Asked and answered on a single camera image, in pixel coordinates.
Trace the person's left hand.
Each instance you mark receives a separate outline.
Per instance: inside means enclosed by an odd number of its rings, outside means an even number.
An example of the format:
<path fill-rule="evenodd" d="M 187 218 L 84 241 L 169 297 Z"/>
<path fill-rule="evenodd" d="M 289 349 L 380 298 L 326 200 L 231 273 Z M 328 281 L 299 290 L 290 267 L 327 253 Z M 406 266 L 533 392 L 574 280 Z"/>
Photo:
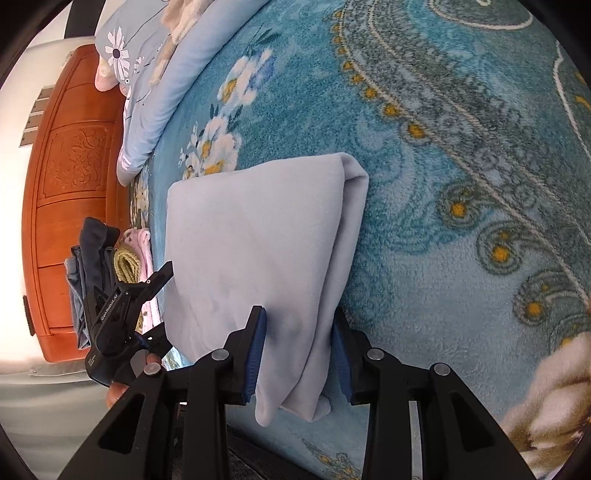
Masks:
<path fill-rule="evenodd" d="M 145 364 L 146 365 L 151 365 L 151 364 L 157 364 L 160 365 L 161 364 L 161 358 L 158 357 L 157 355 L 153 354 L 153 353 L 149 353 L 146 356 L 145 359 Z M 108 409 L 110 409 L 118 400 L 119 398 L 125 393 L 125 391 L 128 389 L 127 385 L 118 383 L 118 382 L 113 382 L 106 393 L 106 406 Z"/>

